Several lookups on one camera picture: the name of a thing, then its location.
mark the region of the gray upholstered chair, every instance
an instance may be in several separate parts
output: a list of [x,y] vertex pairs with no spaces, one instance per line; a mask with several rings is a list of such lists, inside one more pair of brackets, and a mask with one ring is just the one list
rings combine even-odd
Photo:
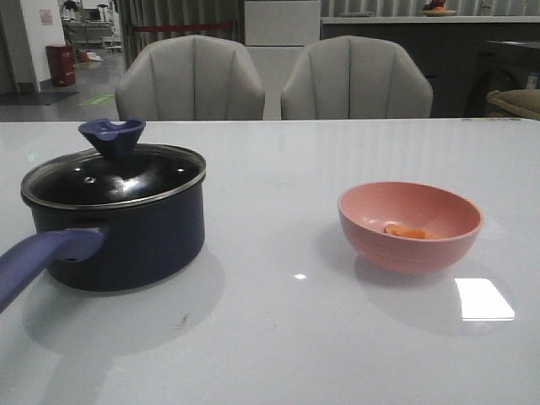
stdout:
[[189,35],[146,46],[116,88],[121,120],[261,120],[264,89],[238,42]]
[[305,46],[281,94],[284,120],[427,118],[433,90],[398,44],[340,36]]

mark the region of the saucepan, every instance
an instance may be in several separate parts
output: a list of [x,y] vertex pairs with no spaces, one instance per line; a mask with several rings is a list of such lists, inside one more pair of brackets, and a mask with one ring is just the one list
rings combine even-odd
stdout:
[[21,182],[37,234],[0,257],[0,311],[45,268],[76,289],[116,291],[181,270],[204,242],[204,158],[141,144],[146,123],[85,122],[94,146],[45,162]]

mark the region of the bowl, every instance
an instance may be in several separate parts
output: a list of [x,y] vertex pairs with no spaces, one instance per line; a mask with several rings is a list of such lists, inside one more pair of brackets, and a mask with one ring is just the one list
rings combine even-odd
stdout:
[[[338,201],[343,233],[368,262],[398,273],[424,274],[460,260],[482,228],[480,210],[466,198],[425,184],[379,181],[354,186]],[[436,239],[389,235],[401,224]]]

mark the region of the carrot piece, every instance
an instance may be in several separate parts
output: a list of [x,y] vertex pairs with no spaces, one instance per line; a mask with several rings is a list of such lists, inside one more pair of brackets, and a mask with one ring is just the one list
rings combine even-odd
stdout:
[[429,234],[425,230],[409,228],[400,224],[387,224],[384,228],[384,232],[393,236],[401,236],[402,238],[411,239],[439,239],[437,235]]

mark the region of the curtain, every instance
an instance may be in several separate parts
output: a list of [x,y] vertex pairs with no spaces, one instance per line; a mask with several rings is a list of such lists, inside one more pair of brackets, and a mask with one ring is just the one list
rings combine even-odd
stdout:
[[191,34],[234,41],[243,37],[242,0],[120,0],[118,3],[127,68],[146,45],[155,41]]

